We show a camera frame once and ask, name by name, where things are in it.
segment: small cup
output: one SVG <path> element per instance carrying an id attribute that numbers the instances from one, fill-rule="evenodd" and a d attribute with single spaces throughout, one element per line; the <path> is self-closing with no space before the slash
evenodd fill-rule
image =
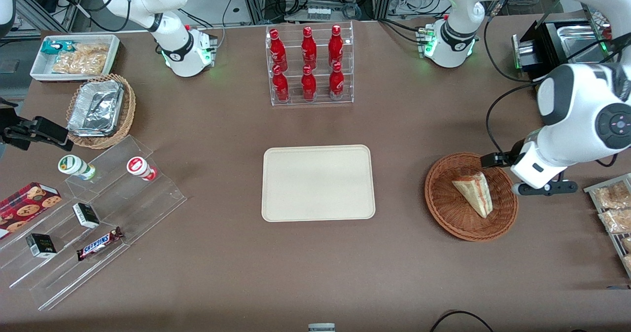
<path id="1" fill-rule="evenodd" d="M 74 175 L 83 181 L 89 181 L 97 172 L 93 165 L 86 163 L 86 161 L 73 154 L 68 154 L 59 159 L 57 169 L 61 173 Z"/>
<path id="2" fill-rule="evenodd" d="M 133 157 L 127 162 L 127 171 L 140 177 L 143 181 L 150 182 L 158 177 L 158 170 L 142 157 Z"/>

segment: clear acrylic rack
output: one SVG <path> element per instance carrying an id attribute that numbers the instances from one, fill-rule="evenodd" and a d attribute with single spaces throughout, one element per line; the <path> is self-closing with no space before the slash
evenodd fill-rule
<path id="1" fill-rule="evenodd" d="M 342 57 L 342 73 L 344 74 L 344 91 L 341 100 L 331 100 L 329 97 L 329 76 L 331 75 L 331 67 L 329 67 L 329 40 L 331 39 L 331 27 L 340 25 L 342 29 L 341 37 L 344 40 L 343 57 Z M 317 67 L 313 71 L 317 84 L 317 98 L 313 103 L 308 103 L 302 97 L 302 28 L 304 26 L 311 27 L 313 38 L 317 45 Z M 277 29 L 280 39 L 284 44 L 287 54 L 287 71 L 284 76 L 287 78 L 289 85 L 289 101 L 281 103 L 278 101 L 272 84 L 272 66 L 274 65 L 270 53 L 270 30 Z M 265 38 L 265 51 L 268 61 L 268 78 L 270 79 L 270 98 L 273 106 L 291 106 L 291 105 L 335 105 L 344 103 L 353 103 L 354 101 L 354 54 L 353 54 L 353 24 L 352 22 L 323 22 L 317 24 L 278 24 L 268 26 Z"/>
<path id="2" fill-rule="evenodd" d="M 90 162 L 97 169 L 90 181 L 69 177 L 60 184 L 57 189 L 63 201 L 59 206 L 42 213 L 6 242 L 0 241 L 4 282 L 12 289 L 30 290 L 39 310 L 52 309 L 186 201 L 174 182 L 160 173 L 151 154 L 149 148 L 127 136 Z M 158 168 L 158 177 L 146 182 L 129 174 L 127 161 L 134 156 L 142 156 Z M 101 221 L 97 228 L 79 224 L 72 210 L 77 202 L 92 206 Z M 77 250 L 117 226 L 124 237 L 78 261 Z M 57 254 L 35 258 L 25 240 L 30 233 L 50 235 Z"/>

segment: cookie box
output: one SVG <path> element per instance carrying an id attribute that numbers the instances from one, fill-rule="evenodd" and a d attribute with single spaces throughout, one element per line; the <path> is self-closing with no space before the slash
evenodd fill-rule
<path id="1" fill-rule="evenodd" d="M 61 201 L 57 190 L 31 183 L 0 201 L 0 240 Z"/>

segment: cookie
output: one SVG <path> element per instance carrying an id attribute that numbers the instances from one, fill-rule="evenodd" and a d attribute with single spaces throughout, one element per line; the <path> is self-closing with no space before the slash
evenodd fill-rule
<path id="1" fill-rule="evenodd" d="M 38 186 L 33 186 L 32 188 L 30 188 L 29 192 L 27 192 L 27 198 L 35 201 L 42 200 L 45 195 L 46 192 Z"/>
<path id="2" fill-rule="evenodd" d="M 38 212 L 39 209 L 40 209 L 39 205 L 36 205 L 36 204 L 26 205 L 18 209 L 17 214 L 19 217 L 29 217 L 33 215 L 34 213 Z"/>
<path id="3" fill-rule="evenodd" d="M 24 226 L 25 224 L 27 224 L 26 221 L 15 222 L 15 223 L 10 224 L 9 227 L 6 228 L 6 230 L 9 232 L 15 232 L 20 227 Z"/>
<path id="4" fill-rule="evenodd" d="M 58 196 L 51 196 L 48 199 L 44 200 L 41 202 L 41 205 L 45 208 L 51 208 L 52 206 L 55 206 L 57 204 L 57 202 L 61 201 L 61 197 Z"/>

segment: bottle cap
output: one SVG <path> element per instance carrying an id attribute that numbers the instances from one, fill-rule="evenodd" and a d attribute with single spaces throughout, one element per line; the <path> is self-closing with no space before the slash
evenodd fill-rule
<path id="1" fill-rule="evenodd" d="M 149 165 L 142 157 L 133 157 L 127 163 L 127 171 L 133 175 L 142 175 L 148 170 Z"/>

